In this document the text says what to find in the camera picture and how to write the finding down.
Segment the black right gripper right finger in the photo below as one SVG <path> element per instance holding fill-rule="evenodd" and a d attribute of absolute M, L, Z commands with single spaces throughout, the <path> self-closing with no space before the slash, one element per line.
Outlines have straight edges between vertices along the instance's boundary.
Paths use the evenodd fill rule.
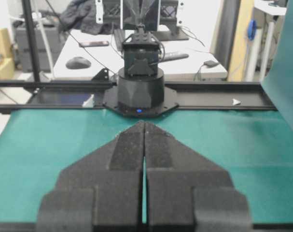
<path fill-rule="evenodd" d="M 147 221 L 152 232 L 250 232 L 244 194 L 229 172 L 145 124 Z"/>

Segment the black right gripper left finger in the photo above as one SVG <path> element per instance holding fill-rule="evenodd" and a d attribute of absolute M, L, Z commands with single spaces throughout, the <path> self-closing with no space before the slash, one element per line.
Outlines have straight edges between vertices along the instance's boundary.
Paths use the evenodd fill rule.
<path fill-rule="evenodd" d="M 39 232 L 136 232 L 141 227 L 145 122 L 64 168 L 42 198 Z"/>

